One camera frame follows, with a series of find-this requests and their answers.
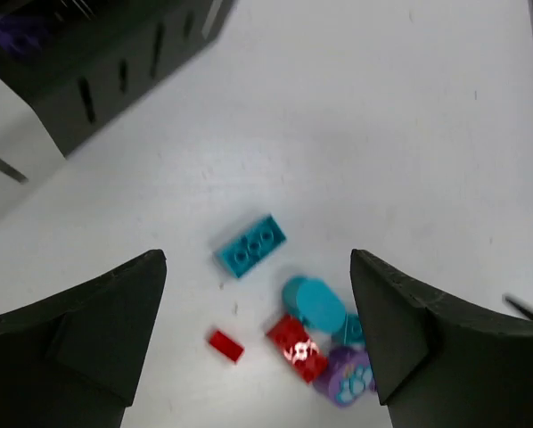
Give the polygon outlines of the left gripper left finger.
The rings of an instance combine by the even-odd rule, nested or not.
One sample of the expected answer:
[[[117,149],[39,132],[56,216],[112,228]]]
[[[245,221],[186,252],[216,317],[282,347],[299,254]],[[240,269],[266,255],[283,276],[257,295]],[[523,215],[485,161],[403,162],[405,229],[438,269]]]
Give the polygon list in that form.
[[[0,315],[0,427],[119,427],[167,275],[161,250]]]

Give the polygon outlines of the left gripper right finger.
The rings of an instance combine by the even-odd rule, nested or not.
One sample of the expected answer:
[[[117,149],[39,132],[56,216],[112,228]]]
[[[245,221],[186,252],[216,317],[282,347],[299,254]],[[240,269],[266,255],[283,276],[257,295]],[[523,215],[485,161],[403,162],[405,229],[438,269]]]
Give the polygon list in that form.
[[[350,278],[395,427],[533,427],[533,314],[485,309],[366,250]]]

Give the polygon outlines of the red long lego brick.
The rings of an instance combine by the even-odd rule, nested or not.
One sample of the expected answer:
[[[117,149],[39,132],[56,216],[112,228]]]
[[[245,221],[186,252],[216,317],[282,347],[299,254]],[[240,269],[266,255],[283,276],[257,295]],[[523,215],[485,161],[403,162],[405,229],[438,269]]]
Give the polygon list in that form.
[[[283,315],[266,337],[306,384],[311,384],[329,366],[328,357],[320,351],[302,323],[289,314]]]

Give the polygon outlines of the small teal square lego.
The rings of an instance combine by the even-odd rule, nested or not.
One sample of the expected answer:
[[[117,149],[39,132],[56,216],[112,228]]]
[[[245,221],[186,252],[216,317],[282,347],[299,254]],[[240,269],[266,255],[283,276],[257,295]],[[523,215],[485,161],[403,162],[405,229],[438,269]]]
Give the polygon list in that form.
[[[343,345],[365,346],[365,334],[357,314],[346,315],[344,325],[338,331],[337,342]]]

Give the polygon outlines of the lilac oval paw lego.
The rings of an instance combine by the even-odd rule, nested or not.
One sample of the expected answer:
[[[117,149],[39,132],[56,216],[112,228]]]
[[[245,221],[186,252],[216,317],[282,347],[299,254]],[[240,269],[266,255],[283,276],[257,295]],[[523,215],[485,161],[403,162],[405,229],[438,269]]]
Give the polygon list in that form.
[[[313,385],[335,406],[349,407],[365,393],[376,392],[365,347],[338,346],[330,351],[328,359],[328,367]]]

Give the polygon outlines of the teal rounded lego brick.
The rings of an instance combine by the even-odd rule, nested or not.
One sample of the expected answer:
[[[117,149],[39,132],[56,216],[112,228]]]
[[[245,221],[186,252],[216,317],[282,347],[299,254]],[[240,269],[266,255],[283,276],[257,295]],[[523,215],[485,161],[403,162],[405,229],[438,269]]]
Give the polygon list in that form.
[[[286,312],[307,328],[334,334],[346,321],[345,305],[319,278],[293,276],[283,286],[282,300]]]

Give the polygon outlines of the small red lego piece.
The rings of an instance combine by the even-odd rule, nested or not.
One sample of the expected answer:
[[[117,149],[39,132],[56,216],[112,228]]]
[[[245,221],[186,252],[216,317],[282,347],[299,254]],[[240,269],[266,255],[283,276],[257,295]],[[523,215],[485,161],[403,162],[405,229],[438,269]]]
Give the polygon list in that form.
[[[244,348],[239,342],[219,329],[215,329],[210,333],[208,344],[233,363],[237,363],[244,352]]]

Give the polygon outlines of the teal long lego plate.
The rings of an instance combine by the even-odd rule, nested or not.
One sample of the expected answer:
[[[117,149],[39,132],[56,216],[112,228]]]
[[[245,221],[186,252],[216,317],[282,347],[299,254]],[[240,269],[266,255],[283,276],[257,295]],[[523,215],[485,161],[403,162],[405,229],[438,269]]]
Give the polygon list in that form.
[[[286,236],[272,215],[247,226],[215,251],[221,267],[236,279],[248,274],[286,242]]]

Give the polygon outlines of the white slotted double container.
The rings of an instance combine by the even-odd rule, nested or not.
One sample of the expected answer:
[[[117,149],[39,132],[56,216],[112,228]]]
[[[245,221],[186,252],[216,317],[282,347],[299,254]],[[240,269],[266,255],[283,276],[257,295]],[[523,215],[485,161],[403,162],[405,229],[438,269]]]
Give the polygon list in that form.
[[[0,79],[0,220],[65,162],[33,109]]]

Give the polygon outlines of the black slotted double container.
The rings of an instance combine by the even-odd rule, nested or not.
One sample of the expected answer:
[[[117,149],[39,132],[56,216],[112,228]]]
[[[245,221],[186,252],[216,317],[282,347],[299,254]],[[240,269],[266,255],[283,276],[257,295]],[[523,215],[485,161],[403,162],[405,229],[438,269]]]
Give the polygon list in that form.
[[[0,1],[41,16],[41,51],[0,47],[0,79],[33,109],[63,155],[74,152],[220,34],[235,3],[213,0]]]

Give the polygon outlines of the purple lego in black container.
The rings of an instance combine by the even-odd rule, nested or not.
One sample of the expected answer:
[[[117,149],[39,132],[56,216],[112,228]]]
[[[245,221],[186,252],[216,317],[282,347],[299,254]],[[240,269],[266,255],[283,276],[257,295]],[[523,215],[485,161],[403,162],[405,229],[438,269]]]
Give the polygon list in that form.
[[[0,47],[11,56],[27,57],[41,51],[49,37],[44,17],[0,13]]]

